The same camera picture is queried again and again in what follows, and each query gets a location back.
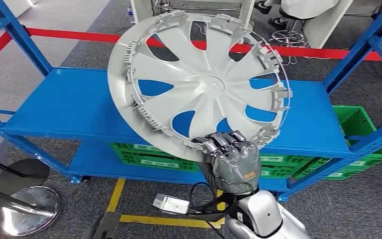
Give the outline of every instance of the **yellow floor tape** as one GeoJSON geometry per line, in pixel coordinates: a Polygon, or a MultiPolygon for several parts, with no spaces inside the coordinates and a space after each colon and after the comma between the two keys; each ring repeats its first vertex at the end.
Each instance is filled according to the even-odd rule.
{"type": "Polygon", "coordinates": [[[107,212],[115,212],[118,205],[119,198],[121,197],[122,189],[124,189],[125,179],[118,178],[115,188],[113,189],[112,197],[110,198],[109,205],[107,206],[107,212]]]}
{"type": "MultiPolygon", "coordinates": [[[[122,194],[122,190],[125,185],[125,179],[119,178],[113,189],[112,196],[107,206],[107,212],[114,212],[118,205],[119,199],[122,194]]],[[[222,191],[217,190],[217,196],[222,195],[222,191]]],[[[221,203],[217,206],[217,209],[224,210],[225,203],[221,203]]],[[[191,227],[191,228],[210,228],[207,222],[202,220],[191,219],[178,219],[178,218],[162,218],[162,217],[147,217],[147,216],[135,216],[135,215],[122,215],[119,220],[122,223],[141,223],[150,225],[164,225],[164,226],[176,226],[176,227],[191,227]]],[[[222,224],[225,224],[225,218],[220,219],[215,223],[211,223],[215,228],[221,228],[222,224]]]]}
{"type": "MultiPolygon", "coordinates": [[[[119,221],[122,223],[142,223],[142,224],[176,226],[176,227],[210,228],[210,226],[205,221],[191,220],[191,219],[122,215],[119,221]]],[[[219,222],[211,223],[211,224],[217,229],[221,227],[221,223],[219,222]]]]}

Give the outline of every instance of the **shelf post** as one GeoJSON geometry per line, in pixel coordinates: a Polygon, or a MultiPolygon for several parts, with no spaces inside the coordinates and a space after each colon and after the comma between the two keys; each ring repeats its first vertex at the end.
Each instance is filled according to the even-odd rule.
{"type": "Polygon", "coordinates": [[[0,0],[0,20],[7,20],[9,22],[9,24],[5,26],[5,30],[27,54],[42,75],[47,76],[52,70],[52,66],[3,0],[0,0]]]}

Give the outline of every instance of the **metal stool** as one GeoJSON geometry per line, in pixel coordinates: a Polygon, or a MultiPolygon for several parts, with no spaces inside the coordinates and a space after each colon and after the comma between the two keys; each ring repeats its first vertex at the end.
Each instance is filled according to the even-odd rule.
{"type": "Polygon", "coordinates": [[[283,9],[279,9],[279,13],[288,19],[286,24],[286,30],[275,31],[272,33],[272,39],[286,46],[294,46],[304,42],[305,37],[302,33],[295,31],[296,25],[299,21],[311,20],[312,18],[300,19],[291,15],[288,15],[283,9]]]}

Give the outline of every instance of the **person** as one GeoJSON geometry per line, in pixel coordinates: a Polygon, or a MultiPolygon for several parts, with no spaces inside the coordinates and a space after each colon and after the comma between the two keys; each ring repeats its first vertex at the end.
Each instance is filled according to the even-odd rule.
{"type": "MultiPolygon", "coordinates": [[[[281,5],[283,12],[301,20],[312,19],[334,7],[339,0],[264,0],[254,3],[254,8],[262,14],[269,14],[274,4],[281,5]]],[[[270,18],[269,24],[285,30],[287,19],[283,16],[270,18]]]]}

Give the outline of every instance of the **metal cart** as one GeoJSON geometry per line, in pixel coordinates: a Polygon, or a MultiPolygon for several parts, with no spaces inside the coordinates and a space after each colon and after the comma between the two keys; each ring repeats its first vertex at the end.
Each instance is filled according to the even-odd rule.
{"type": "MultiPolygon", "coordinates": [[[[11,38],[16,41],[44,76],[16,112],[0,110],[0,114],[12,115],[8,122],[0,121],[3,138],[65,175],[72,183],[80,183],[84,176],[185,184],[204,181],[201,173],[122,164],[109,142],[148,143],[128,126],[115,108],[107,86],[107,71],[52,67],[0,0],[0,29],[3,28],[10,37],[4,35],[0,41],[7,42],[11,38]],[[75,139],[82,143],[71,164],[65,166],[25,136],[75,139]]],[[[282,133],[263,148],[263,153],[332,159],[293,183],[289,179],[261,179],[260,187],[276,192],[279,201],[286,201],[288,196],[382,148],[382,127],[348,147],[329,99],[329,94],[373,49],[382,57],[382,13],[324,82],[290,81],[292,108],[282,133]]]]}

